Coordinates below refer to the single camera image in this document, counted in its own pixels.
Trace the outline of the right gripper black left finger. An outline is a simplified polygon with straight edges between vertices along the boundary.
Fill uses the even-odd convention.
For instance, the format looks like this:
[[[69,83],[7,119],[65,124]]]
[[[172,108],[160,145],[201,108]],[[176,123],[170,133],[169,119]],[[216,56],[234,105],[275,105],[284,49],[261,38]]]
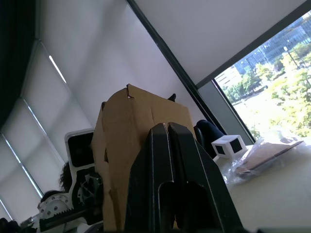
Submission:
[[[165,124],[152,127],[130,171],[126,230],[172,230],[174,170]]]

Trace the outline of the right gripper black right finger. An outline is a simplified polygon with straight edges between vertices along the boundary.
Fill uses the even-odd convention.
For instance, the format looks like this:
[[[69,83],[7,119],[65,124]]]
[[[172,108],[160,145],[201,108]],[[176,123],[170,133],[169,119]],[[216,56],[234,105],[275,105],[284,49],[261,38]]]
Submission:
[[[216,163],[187,127],[170,123],[168,132],[180,183],[178,227],[182,230],[243,230]]]

